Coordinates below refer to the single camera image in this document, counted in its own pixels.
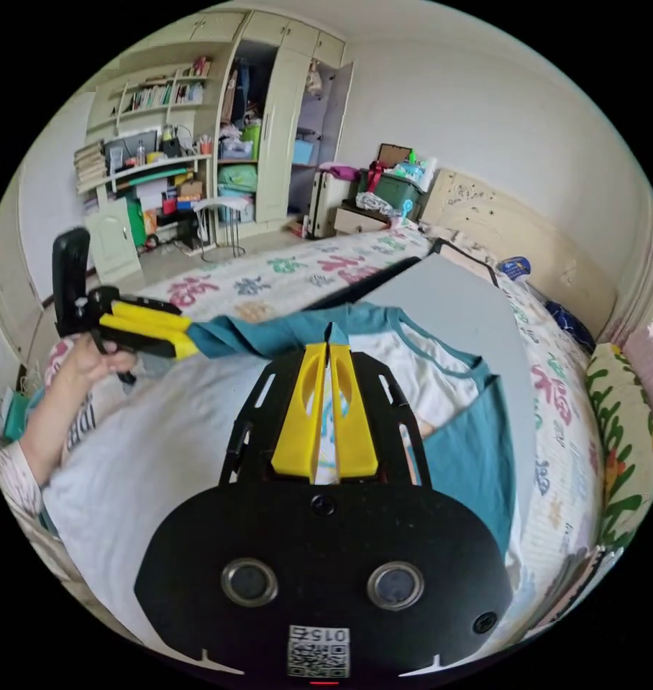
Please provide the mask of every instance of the t-shirt sleeve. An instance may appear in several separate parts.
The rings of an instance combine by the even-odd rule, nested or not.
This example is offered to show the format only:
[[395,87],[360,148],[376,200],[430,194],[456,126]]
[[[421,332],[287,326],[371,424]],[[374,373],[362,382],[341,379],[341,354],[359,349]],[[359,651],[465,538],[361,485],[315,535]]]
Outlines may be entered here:
[[36,517],[43,507],[41,490],[19,442],[0,448],[0,488],[8,503]]

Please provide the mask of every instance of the floor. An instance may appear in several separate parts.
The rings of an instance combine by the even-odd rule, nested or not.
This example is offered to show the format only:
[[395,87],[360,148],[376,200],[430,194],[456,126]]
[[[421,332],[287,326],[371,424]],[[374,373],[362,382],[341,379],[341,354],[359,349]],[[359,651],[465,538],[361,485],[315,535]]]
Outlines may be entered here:
[[[291,232],[279,231],[248,237],[241,241],[241,245],[245,249],[245,257],[251,257],[263,252],[270,252],[274,249],[300,244],[301,242],[304,242],[304,240]],[[210,249],[204,254],[206,261],[227,261],[231,257],[232,252],[228,247]],[[140,257],[140,264],[142,265],[141,273],[121,281],[118,284],[120,290],[129,293],[139,292],[150,285],[156,285],[163,280],[169,280],[180,273],[201,266],[204,264],[204,261],[200,255],[188,257],[177,247],[170,244],[149,254],[144,254]],[[87,289],[94,288],[98,284],[99,279],[95,276],[87,282]],[[55,309],[51,305],[42,314],[34,341],[32,342],[32,348],[29,351],[30,374],[34,372],[34,375],[36,375],[38,372],[43,372],[48,354],[58,338],[54,322]]]

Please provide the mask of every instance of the patterned bedsheet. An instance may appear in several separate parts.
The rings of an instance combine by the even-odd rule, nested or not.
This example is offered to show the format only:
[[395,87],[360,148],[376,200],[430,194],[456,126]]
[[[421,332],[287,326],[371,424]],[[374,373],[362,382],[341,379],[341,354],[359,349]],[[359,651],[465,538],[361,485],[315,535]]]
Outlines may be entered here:
[[[462,233],[433,229],[490,265],[496,259]],[[597,541],[604,460],[585,390],[588,355],[526,288],[498,273],[526,346],[534,385],[537,453],[533,495],[521,540],[521,584],[479,656],[518,642],[569,553]]]
[[[484,248],[461,233],[434,229],[431,234],[495,263]],[[390,264],[423,257],[428,251],[429,242],[415,231],[379,231],[209,264],[143,293],[169,300],[196,320],[229,314],[264,321],[302,309]],[[594,546],[603,486],[602,450],[584,385],[587,355],[525,288],[502,274],[498,282],[511,303],[529,358],[537,455],[521,541],[520,585],[479,656],[518,641],[567,554]]]

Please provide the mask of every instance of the wooden headboard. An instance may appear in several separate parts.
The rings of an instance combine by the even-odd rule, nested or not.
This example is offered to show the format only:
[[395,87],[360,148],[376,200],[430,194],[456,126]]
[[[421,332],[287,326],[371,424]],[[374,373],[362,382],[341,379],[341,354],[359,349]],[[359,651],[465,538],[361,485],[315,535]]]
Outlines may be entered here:
[[595,338],[603,330],[616,302],[614,284],[571,239],[516,199],[440,170],[421,220],[460,230],[497,259],[527,258],[535,290],[566,307]]

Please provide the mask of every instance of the plastic bag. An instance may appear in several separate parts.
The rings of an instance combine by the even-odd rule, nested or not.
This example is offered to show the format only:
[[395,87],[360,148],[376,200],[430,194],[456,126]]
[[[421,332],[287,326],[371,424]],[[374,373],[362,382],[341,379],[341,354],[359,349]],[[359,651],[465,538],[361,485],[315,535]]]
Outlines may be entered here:
[[219,171],[219,184],[239,192],[257,191],[256,165],[224,165]]
[[311,96],[320,96],[322,90],[321,75],[317,70],[317,61],[310,62],[310,68],[307,73],[307,82],[305,84],[305,91]]
[[596,345],[595,339],[571,312],[551,300],[548,300],[544,306],[565,333],[568,333],[588,354],[593,354]]

